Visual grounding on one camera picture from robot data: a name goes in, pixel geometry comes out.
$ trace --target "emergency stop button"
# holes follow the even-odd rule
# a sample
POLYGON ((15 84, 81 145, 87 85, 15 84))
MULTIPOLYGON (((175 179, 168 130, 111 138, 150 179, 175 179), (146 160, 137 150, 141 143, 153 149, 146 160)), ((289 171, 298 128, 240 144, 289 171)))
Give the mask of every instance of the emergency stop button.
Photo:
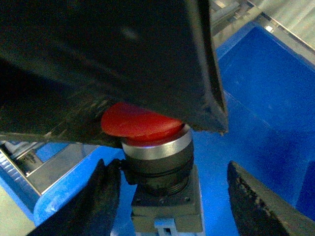
POLYGON ((178 119, 123 102, 110 107, 101 120, 102 130, 106 134, 140 142, 173 136, 183 128, 183 125, 178 119))

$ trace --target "blue surface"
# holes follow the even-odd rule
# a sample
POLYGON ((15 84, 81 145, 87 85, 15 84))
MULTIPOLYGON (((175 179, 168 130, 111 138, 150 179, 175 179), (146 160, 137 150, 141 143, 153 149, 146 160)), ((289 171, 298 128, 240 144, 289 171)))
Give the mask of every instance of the blue surface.
POLYGON ((296 208, 315 221, 315 162, 312 161, 307 169, 300 198, 296 208))
POLYGON ((12 198, 12 200, 19 206, 19 208, 24 212, 26 217, 33 221, 34 216, 30 208, 33 205, 29 205, 32 200, 29 196, 22 191, 22 189, 13 181, 12 178, 0 168, 0 186, 7 192, 7 194, 12 198))
MULTIPOLYGON (((226 170, 234 160, 293 206, 315 217, 315 69, 269 32, 248 23, 217 50, 229 111, 229 133, 194 132, 195 162, 207 236, 237 236, 226 170)), ((47 219, 87 183, 100 158, 121 150, 100 147, 37 202, 35 224, 47 219)), ((135 186, 122 178, 112 236, 134 236, 135 186)))
POLYGON ((100 159, 103 159, 107 165, 113 159, 121 159, 122 157, 123 152, 120 149, 110 147, 98 147, 90 155, 85 157, 39 198, 33 213, 35 225, 38 226, 47 220, 87 184, 100 159))
POLYGON ((41 159, 41 161, 45 162, 64 149, 67 145, 68 144, 63 143, 47 143, 37 150, 36 155, 39 159, 41 159))

